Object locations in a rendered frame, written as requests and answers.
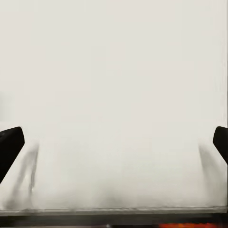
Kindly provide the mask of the hardback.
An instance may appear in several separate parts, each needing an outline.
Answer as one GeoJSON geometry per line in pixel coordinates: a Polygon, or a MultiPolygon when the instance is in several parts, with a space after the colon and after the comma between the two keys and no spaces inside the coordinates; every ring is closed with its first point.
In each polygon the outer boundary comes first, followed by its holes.
{"type": "Polygon", "coordinates": [[[0,228],[228,228],[228,207],[2,209],[0,228]]]}

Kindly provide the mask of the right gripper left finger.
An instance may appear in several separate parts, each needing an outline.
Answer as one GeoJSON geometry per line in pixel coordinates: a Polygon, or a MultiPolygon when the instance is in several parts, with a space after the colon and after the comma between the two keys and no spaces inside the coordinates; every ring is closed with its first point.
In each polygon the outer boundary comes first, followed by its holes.
{"type": "Polygon", "coordinates": [[[0,184],[25,144],[21,126],[0,132],[0,184]]]}

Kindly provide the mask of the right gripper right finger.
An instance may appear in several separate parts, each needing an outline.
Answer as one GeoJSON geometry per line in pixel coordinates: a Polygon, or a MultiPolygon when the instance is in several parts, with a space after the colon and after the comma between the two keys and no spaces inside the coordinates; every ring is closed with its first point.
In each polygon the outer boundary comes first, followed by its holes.
{"type": "Polygon", "coordinates": [[[228,128],[217,126],[213,144],[228,165],[228,128]]]}

